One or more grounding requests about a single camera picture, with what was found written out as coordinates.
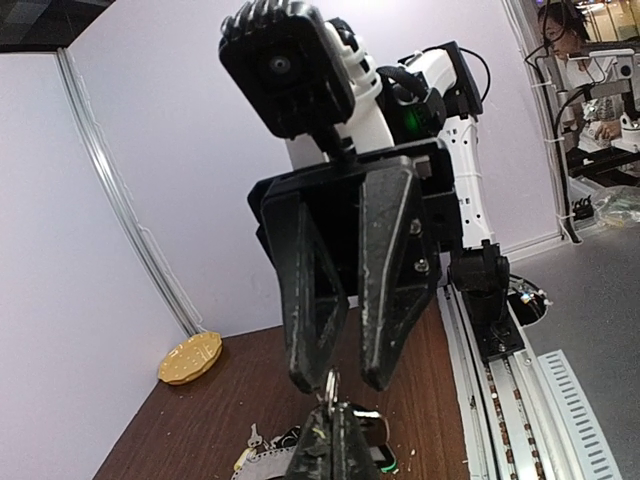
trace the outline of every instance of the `camera lens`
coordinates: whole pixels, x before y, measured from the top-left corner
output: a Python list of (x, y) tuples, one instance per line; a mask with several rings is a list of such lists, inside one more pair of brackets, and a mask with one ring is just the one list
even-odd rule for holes
[(278, 55), (269, 61), (269, 68), (276, 75), (286, 75), (291, 70), (291, 61), (287, 57)]

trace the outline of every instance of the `person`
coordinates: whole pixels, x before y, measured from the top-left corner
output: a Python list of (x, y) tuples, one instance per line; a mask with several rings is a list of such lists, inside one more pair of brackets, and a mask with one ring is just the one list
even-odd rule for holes
[[(570, 8), (564, 1), (551, 3), (538, 10), (538, 24), (561, 68), (564, 67), (568, 89), (604, 82), (612, 74), (614, 59), (611, 57), (569, 61), (570, 55), (579, 53), (590, 41), (587, 20), (580, 10)], [(591, 151), (610, 146), (610, 141), (622, 133), (622, 98), (599, 98), (587, 102), (583, 107), (585, 120), (597, 127), (589, 129), (589, 124), (586, 125), (581, 133), (581, 144), (589, 144), (588, 150)]]

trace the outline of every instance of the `black camera housing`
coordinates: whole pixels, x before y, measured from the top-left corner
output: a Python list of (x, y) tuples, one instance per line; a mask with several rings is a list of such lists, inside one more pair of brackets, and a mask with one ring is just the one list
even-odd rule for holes
[(353, 114), (347, 72), (315, 7), (247, 3), (222, 34), (220, 61), (276, 137), (313, 135)]

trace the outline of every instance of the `yellow plate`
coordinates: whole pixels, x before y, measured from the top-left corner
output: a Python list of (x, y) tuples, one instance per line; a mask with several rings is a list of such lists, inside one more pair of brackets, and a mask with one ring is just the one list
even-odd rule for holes
[(222, 353), (219, 333), (194, 335), (174, 348), (160, 364), (158, 378), (170, 385), (184, 385), (209, 370)]

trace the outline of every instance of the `green led light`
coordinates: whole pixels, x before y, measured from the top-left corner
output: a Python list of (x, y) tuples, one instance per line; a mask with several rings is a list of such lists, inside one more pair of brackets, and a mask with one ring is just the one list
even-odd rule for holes
[(420, 131), (420, 120), (413, 110), (409, 110), (404, 117), (404, 125), (411, 133)]
[(393, 465), (391, 465), (390, 467), (381, 468), (380, 471), (382, 473), (391, 473), (396, 469), (397, 466), (398, 466), (398, 461), (396, 460), (395, 462), (393, 462)]

